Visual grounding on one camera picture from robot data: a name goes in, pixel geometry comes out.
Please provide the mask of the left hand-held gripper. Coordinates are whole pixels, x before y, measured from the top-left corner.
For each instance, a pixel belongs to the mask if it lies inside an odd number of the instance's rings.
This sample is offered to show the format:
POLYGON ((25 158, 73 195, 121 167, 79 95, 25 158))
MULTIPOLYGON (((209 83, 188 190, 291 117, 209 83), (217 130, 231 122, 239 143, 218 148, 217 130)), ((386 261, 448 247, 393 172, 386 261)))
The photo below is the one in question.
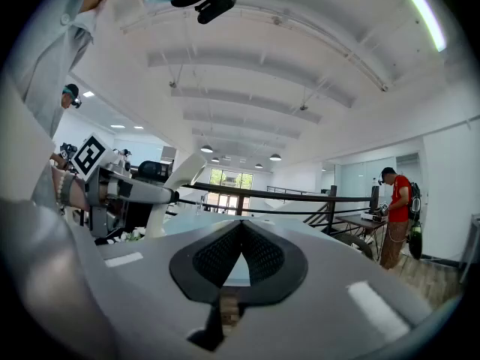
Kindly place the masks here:
MULTIPOLYGON (((84 140, 71 159, 80 180, 83 181, 88 210, 88 228, 96 239, 111 239, 125 225, 128 207, 121 199, 120 189, 131 177, 126 150, 111 149, 92 133, 84 140)), ((170 204, 179 194, 164 186, 135 181, 129 200, 134 203, 170 204)))

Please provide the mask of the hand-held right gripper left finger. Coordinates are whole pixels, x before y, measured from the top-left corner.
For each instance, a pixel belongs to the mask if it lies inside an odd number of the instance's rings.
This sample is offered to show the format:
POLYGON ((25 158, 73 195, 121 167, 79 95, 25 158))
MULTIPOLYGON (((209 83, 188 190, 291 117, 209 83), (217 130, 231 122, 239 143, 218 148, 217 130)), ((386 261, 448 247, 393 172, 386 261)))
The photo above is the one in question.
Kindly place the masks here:
POLYGON ((225 337, 221 287, 239 257, 241 221, 100 248, 110 286, 115 360, 243 360, 225 337))

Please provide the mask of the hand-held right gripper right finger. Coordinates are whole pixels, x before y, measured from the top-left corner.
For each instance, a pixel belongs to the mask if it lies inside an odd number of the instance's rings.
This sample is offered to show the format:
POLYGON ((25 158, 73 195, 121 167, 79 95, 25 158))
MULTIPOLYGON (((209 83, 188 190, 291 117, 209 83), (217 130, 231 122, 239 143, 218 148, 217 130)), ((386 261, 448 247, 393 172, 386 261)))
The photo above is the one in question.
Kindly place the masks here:
POLYGON ((247 308, 217 360, 405 360, 428 341, 429 304, 372 260, 332 238, 254 226, 299 247, 307 274, 281 303, 247 308))

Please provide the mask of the person's left forearm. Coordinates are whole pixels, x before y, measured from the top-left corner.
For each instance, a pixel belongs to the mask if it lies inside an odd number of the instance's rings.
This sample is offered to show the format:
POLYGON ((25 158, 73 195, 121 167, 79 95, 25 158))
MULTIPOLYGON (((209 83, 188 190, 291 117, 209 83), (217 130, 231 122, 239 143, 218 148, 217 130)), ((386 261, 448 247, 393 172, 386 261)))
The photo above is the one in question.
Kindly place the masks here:
MULTIPOLYGON (((58 198, 58 194, 57 194, 58 187, 59 187, 59 182, 61 180, 61 177, 65 173, 70 173, 70 172, 57 169, 54 166, 51 166, 51 171, 52 171, 53 187, 54 187, 54 191, 55 191, 55 198, 57 200, 57 203, 62 205, 59 202, 59 198, 58 198)), ((75 209, 79 209, 79 210, 83 210, 83 211, 88 211, 89 210, 89 204, 87 202, 87 197, 86 197, 86 192, 85 192, 85 182, 78 177, 76 177, 76 181, 72 184, 72 187, 71 187, 70 202, 71 202, 71 205, 69 207, 73 207, 75 209)))

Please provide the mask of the white flower plant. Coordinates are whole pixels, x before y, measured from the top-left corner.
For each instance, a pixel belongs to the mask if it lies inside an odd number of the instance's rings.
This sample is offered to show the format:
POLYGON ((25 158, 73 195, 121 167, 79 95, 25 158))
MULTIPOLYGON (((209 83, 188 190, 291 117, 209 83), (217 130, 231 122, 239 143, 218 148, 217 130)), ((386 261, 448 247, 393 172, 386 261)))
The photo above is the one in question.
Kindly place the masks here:
POLYGON ((144 227, 137 227, 132 232, 123 232, 120 237, 120 242, 135 242, 145 238, 146 229, 144 227))

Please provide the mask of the black wheel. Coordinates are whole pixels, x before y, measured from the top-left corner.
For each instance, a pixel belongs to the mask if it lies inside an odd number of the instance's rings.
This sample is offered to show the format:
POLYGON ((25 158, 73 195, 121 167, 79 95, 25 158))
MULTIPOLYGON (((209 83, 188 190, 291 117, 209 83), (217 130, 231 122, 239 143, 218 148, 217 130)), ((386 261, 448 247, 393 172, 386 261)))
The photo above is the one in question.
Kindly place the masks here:
POLYGON ((365 257, 369 260, 374 259, 373 252, 367 242, 365 242, 362 238, 359 238, 355 235, 350 235, 349 233, 339 233, 334 236, 339 242, 348 245, 349 247, 356 249, 357 251, 361 252, 365 257))

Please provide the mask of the large glass window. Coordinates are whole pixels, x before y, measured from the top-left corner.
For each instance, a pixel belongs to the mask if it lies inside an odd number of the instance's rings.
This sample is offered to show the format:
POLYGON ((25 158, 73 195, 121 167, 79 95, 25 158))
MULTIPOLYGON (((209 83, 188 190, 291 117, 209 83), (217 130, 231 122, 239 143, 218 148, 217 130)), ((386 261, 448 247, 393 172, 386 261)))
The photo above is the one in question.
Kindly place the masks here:
MULTIPOLYGON (((226 188, 237 188, 251 190, 254 176, 244 172, 231 172, 222 169, 212 169, 209 179, 210 185, 219 185, 226 188)), ((240 197, 225 193, 209 192, 207 203, 209 205, 219 206, 212 208, 212 212, 235 215, 236 208, 239 205, 240 197)))

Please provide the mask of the dark wooden table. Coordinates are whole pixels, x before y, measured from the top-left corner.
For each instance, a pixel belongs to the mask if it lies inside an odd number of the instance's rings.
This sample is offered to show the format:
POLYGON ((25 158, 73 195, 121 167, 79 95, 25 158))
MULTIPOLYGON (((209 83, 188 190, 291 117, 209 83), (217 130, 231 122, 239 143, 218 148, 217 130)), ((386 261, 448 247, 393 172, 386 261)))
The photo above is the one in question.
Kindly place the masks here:
POLYGON ((339 233, 349 233, 357 236, 367 242, 373 252, 373 260, 380 258, 380 251, 383 243, 384 232, 386 231, 387 221, 376 223, 369 220, 362 220, 360 214, 354 214, 337 218, 346 229, 339 233))

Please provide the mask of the white box device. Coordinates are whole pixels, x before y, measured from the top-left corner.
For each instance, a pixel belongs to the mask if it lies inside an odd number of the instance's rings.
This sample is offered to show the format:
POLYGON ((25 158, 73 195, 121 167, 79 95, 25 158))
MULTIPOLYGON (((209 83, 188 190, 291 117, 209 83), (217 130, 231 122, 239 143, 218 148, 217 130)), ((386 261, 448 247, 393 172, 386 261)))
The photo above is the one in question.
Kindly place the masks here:
POLYGON ((376 223, 382 223, 388 219, 388 209, 376 208, 361 213, 361 219, 367 221, 373 221, 376 223))

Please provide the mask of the grey wrist band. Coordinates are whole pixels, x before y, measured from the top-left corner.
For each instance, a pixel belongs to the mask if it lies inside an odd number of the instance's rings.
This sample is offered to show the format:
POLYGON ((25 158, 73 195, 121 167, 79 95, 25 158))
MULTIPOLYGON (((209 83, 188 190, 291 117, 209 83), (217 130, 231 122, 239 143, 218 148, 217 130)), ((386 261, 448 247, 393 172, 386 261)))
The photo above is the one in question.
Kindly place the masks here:
POLYGON ((58 201, 64 206, 71 205, 71 187, 76 181, 76 176, 65 172, 58 185, 58 201))

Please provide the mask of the black metal railing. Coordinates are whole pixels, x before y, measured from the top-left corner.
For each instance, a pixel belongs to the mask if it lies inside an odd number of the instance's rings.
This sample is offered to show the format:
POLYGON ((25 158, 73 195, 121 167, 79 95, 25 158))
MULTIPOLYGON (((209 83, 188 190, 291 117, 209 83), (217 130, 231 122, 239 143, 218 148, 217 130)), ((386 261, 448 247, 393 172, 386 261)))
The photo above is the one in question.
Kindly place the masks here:
POLYGON ((346 225, 338 220, 338 217, 349 216, 347 210, 338 209, 340 203, 363 203, 366 197, 338 197, 335 195, 326 196, 317 195, 298 195, 291 193, 275 193, 259 190, 242 190, 237 188, 228 188, 214 186, 210 184, 196 184, 194 189, 212 189, 226 191, 228 194, 244 198, 258 198, 264 200, 284 200, 285 203, 275 210, 262 210, 257 208, 245 208, 238 205, 236 214, 221 214, 216 212, 201 211, 196 215, 196 203, 190 200, 180 199, 181 204, 191 205, 189 209, 178 210, 177 212, 168 211, 169 218, 164 221, 163 228, 166 234, 194 230, 196 228, 208 226, 210 224, 222 221, 252 221, 257 223, 267 223, 276 227, 283 227, 289 230, 298 230, 312 236, 331 236, 334 238, 336 233, 346 229, 346 225))

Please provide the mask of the person's light blue shirt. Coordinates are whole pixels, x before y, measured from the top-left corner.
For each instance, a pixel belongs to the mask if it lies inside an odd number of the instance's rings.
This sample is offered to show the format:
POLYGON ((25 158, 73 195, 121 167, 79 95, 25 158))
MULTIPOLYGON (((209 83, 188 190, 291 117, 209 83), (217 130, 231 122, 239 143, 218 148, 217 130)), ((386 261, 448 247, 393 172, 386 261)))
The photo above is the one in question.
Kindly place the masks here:
POLYGON ((53 137, 68 73, 93 42, 106 0, 43 0, 7 58, 23 103, 53 137))

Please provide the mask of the ceiling tube light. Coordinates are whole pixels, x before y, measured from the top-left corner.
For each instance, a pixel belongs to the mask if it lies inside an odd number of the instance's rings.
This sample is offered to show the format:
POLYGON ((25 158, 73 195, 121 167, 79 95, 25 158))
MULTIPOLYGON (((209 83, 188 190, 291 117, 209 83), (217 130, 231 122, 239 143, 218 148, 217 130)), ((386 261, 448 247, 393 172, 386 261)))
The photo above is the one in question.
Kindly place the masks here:
POLYGON ((427 26, 430 37, 438 53, 446 48, 446 39, 440 24, 427 0, 411 0, 427 26))

